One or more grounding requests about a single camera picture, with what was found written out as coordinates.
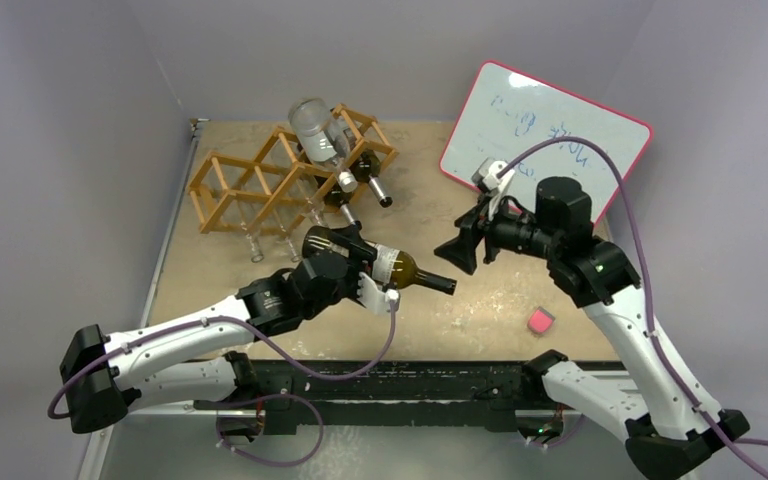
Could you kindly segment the dark green wine bottle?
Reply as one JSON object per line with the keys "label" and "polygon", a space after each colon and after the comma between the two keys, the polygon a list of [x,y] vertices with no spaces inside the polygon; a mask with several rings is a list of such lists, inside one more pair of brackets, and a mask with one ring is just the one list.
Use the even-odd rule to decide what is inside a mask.
{"label": "dark green wine bottle", "polygon": [[[310,257],[320,251],[333,251],[330,248],[330,242],[327,237],[328,229],[335,228],[320,226],[309,228],[302,242],[302,254],[304,257]],[[376,283],[393,286],[397,289],[420,286],[447,295],[455,293],[457,287],[456,280],[420,268],[416,260],[403,250],[374,241],[365,241],[378,250],[378,258],[374,262],[350,260],[362,265],[363,271]]]}

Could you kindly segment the olive green wine bottle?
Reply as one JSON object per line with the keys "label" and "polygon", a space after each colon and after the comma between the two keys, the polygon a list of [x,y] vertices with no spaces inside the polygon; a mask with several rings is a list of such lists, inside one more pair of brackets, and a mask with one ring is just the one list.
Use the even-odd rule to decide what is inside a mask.
{"label": "olive green wine bottle", "polygon": [[326,206],[333,207],[341,213],[350,226],[355,226],[358,230],[361,230],[363,228],[362,222],[350,206],[352,196],[352,193],[345,192],[338,183],[335,183],[323,195],[322,200]]}

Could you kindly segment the dark bottle beige label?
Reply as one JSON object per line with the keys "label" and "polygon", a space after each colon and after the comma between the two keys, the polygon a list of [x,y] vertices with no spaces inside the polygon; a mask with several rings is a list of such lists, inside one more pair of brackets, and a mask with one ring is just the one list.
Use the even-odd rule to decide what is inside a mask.
{"label": "dark bottle beige label", "polygon": [[380,179],[381,162],[374,151],[364,150],[361,152],[358,159],[352,164],[350,171],[360,183],[368,186],[382,208],[389,208],[393,205],[393,198]]}

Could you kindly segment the clear bottle green label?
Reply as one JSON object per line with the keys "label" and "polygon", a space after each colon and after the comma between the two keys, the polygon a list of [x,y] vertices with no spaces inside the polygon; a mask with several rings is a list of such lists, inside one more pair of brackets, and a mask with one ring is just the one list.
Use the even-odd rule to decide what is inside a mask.
{"label": "clear bottle green label", "polygon": [[353,193],[358,181],[347,166],[351,143],[322,98],[303,98],[295,102],[288,121],[309,161],[336,174],[342,191]]}

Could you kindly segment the clear square glass bottle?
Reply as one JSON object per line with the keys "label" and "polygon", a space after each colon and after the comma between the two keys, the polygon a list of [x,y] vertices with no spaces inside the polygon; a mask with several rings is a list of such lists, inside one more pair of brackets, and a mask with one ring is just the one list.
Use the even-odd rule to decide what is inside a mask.
{"label": "clear square glass bottle", "polygon": [[324,205],[320,197],[317,196],[319,185],[312,176],[302,174],[296,181],[299,193],[306,201],[305,216],[312,224],[320,227],[329,228],[329,224],[324,216]]}

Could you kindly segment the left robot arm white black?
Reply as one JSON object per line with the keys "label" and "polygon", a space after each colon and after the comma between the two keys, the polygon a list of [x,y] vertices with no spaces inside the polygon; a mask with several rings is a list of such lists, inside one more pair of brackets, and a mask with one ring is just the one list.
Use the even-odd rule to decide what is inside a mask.
{"label": "left robot arm white black", "polygon": [[257,341],[271,345],[273,337],[343,300],[394,317],[400,293],[392,281],[374,279],[378,256],[355,227],[312,227],[296,266],[257,278],[213,305],[131,331],[83,327],[61,360],[62,387],[47,415],[85,434],[132,411],[188,399],[247,408],[257,399],[258,382],[236,358],[200,363],[198,357]]}

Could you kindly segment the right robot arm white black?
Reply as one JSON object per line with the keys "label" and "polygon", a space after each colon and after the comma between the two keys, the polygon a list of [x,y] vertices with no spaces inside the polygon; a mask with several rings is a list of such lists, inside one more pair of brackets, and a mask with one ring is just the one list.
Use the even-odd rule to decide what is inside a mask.
{"label": "right robot arm white black", "polygon": [[477,204],[456,221],[458,235],[436,254],[466,273],[507,250],[546,261],[553,283],[605,335],[633,381],[610,386],[559,353],[538,357],[521,381],[536,407],[569,406],[617,438],[648,479],[694,479],[699,467],[749,429],[745,416],[724,409],[697,382],[657,320],[645,311],[639,275],[617,245],[593,233],[592,202],[581,185],[549,177],[528,211],[508,180],[476,175]]}

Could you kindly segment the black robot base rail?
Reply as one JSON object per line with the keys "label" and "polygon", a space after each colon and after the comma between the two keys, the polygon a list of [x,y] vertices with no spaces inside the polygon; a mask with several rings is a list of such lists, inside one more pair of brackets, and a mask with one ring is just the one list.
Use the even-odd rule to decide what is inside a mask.
{"label": "black robot base rail", "polygon": [[253,413],[231,435],[292,435],[301,426],[478,427],[493,433],[554,440],[575,419],[549,399],[526,361],[383,361],[339,380],[358,361],[317,360],[317,379],[278,360],[235,359],[234,388],[221,399]]}

